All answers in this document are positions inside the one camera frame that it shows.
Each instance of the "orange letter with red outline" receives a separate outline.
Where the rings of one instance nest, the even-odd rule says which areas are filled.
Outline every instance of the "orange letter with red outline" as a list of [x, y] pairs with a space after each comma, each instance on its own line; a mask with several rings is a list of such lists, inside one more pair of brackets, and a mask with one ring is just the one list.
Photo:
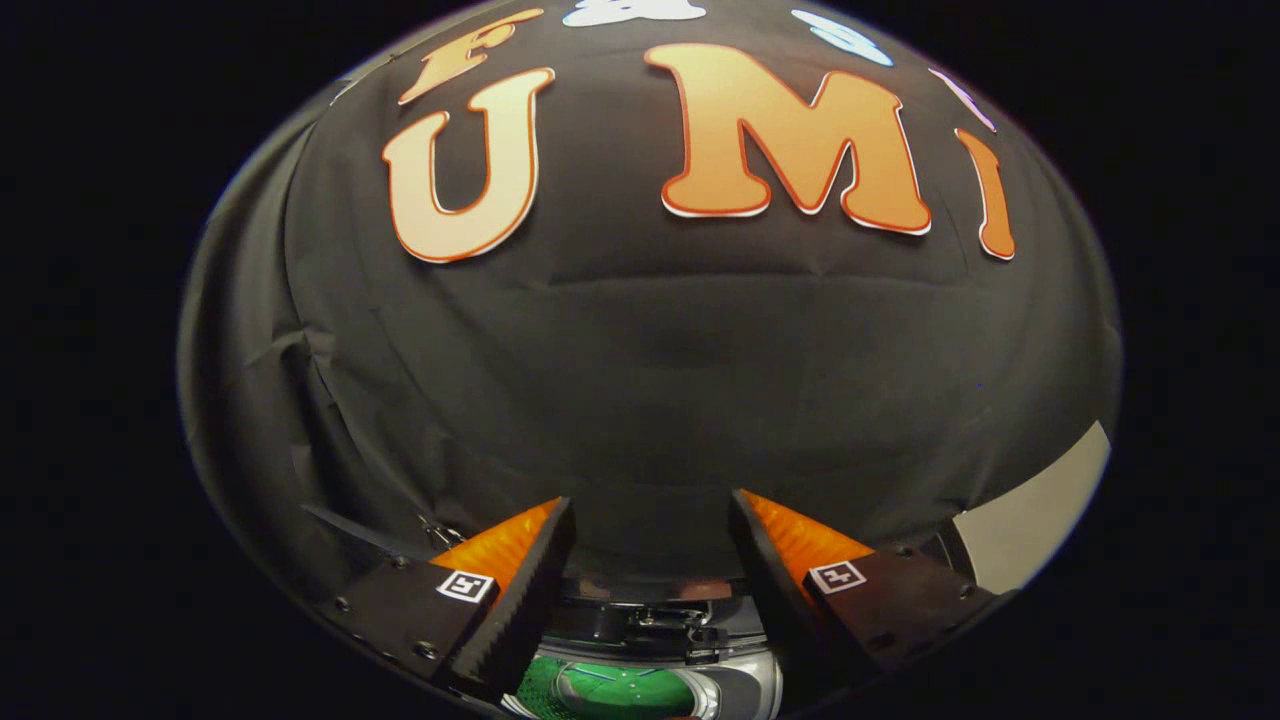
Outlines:
[[468, 110], [483, 111], [488, 177], [480, 197], [445, 210], [435, 192], [435, 136], [449, 114], [433, 113], [383, 149], [390, 173], [392, 223], [401, 245], [428, 263], [452, 263], [493, 250], [520, 227], [538, 188], [535, 99], [556, 70], [538, 68], [476, 92]]
[[822, 209], [851, 147], [845, 214], [873, 228], [929, 231], [899, 117], [902, 102], [888, 90], [829, 72], [806, 104], [754, 58], [721, 45], [662, 45], [645, 53], [645, 61], [675, 76], [685, 115], [685, 172], [662, 188], [672, 213], [749, 217], [768, 208], [768, 183], [746, 167], [750, 133], [801, 211]]
[[956, 137], [969, 150], [973, 167], [978, 170], [978, 190], [982, 191], [982, 225], [978, 238], [982, 249], [1000, 260], [1014, 259], [1014, 233], [1009, 229], [1009, 206], [1005, 186], [1000, 182], [1000, 159], [980, 140], [960, 128]]
[[500, 20], [492, 22], [470, 35], [463, 35], [434, 50], [430, 55], [422, 58], [422, 61], [426, 63], [422, 67], [422, 74], [417, 76], [417, 82], [413, 83], [413, 87], [401, 95], [399, 104], [407, 105], [425, 95], [433, 87], [439, 87], [484, 63], [489, 58], [488, 55], [484, 53], [472, 54], [471, 51], [480, 47], [497, 47], [516, 33], [515, 23], [531, 20], [541, 14], [543, 10], [540, 8], [534, 8], [531, 10], [522, 10], [515, 15], [507, 15]]

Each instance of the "black fabric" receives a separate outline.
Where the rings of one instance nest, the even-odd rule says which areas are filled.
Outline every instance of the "black fabric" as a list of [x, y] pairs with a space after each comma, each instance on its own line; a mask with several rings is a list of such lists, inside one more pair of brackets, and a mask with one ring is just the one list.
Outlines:
[[[943, 68], [874, 28], [846, 22], [892, 68], [778, 22], [790, 6], [699, 5], [698, 20], [593, 28], [548, 12], [399, 106], [425, 53], [526, 4], [493, 6], [332, 108], [337, 88], [320, 94], [228, 190], [189, 279], [179, 389], [211, 496], [287, 584], [321, 597], [349, 574], [305, 502], [413, 539], [419, 516], [471, 536], [571, 496], [571, 574], [736, 577], [730, 488], [876, 543], [1007, 492], [1094, 421], [1112, 433], [1111, 279], [1033, 141], [968, 88], [989, 133], [927, 72]], [[864, 228], [836, 192], [804, 215], [750, 143], [768, 210], [663, 209], [659, 191], [684, 167], [680, 101], [643, 54], [685, 41], [745, 50], [803, 97], [833, 69], [897, 94], [932, 229]], [[538, 95], [540, 181], [524, 224], [479, 258], [410, 256], [383, 146], [448, 110], [439, 199], [470, 204], [484, 124], [466, 104], [536, 67], [556, 79]], [[1000, 158], [1010, 263], [979, 247], [982, 200], [956, 127]], [[846, 159], [841, 188], [849, 173]]]

